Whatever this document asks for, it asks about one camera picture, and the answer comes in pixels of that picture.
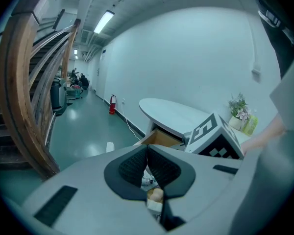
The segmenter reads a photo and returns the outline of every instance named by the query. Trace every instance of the person sitting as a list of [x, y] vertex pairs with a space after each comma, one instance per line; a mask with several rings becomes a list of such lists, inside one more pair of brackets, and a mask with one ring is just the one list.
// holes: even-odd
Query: person sitting
[[82, 83], [82, 88], [84, 90], [87, 90], [88, 86], [89, 86], [88, 79], [84, 75], [82, 75], [81, 78], [80, 78], [80, 81]]
[[78, 72], [77, 72], [76, 75], [77, 75], [78, 80], [80, 80], [81, 77], [82, 77], [82, 75], [83, 75], [83, 73], [78, 73]]
[[70, 86], [78, 85], [79, 83], [80, 83], [80, 81], [77, 78], [71, 77], [71, 84], [70, 84]]

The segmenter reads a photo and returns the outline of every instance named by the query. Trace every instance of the hallway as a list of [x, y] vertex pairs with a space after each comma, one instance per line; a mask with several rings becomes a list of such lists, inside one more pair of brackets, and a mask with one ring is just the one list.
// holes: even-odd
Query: hallway
[[[109, 141], [116, 149], [138, 141], [123, 120], [109, 115], [108, 106], [94, 91], [85, 91], [82, 96], [82, 99], [71, 101], [73, 104], [55, 120], [50, 153], [60, 170], [81, 159], [105, 153]], [[33, 169], [0, 170], [1, 193], [19, 205], [41, 183]]]
[[94, 91], [84, 91], [83, 98], [71, 100], [63, 115], [56, 118], [50, 153], [63, 170], [81, 159], [106, 152], [107, 142], [115, 149], [131, 146], [138, 140]]

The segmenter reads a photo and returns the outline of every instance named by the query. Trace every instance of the fire extinguisher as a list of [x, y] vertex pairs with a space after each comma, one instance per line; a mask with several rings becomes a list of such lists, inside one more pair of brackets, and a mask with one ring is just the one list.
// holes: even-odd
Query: fire extinguisher
[[110, 98], [110, 107], [109, 107], [109, 114], [113, 115], [115, 112], [117, 98], [116, 96], [112, 95]]

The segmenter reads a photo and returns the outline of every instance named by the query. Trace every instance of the white flowers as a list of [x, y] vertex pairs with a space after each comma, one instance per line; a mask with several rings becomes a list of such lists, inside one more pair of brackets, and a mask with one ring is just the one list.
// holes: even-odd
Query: white flowers
[[237, 118], [243, 121], [248, 119], [249, 116], [250, 116], [250, 109], [248, 107], [241, 108], [240, 110], [237, 111], [237, 115], [236, 115]]

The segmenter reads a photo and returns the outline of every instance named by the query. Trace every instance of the person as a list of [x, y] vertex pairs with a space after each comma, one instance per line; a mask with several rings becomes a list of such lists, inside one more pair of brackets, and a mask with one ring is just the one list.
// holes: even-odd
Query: person
[[[263, 0], [256, 2], [261, 23], [275, 51], [282, 79], [294, 60], [294, 32], [281, 22]], [[242, 143], [242, 151], [246, 154], [254, 148], [264, 147], [270, 139], [281, 136], [285, 131], [283, 120], [278, 113], [261, 133]]]
[[84, 90], [87, 90], [88, 86], [89, 86], [88, 79], [84, 75], [82, 75], [81, 78], [80, 78], [80, 81], [82, 83], [82, 88]]
[[83, 75], [83, 73], [79, 73], [79, 72], [77, 72], [76, 73], [76, 76], [77, 76], [77, 78], [80, 80], [80, 78], [82, 77], [82, 75]]
[[78, 74], [79, 72], [76, 71], [76, 68], [74, 68], [71, 72], [71, 78], [77, 78], [76, 74]]

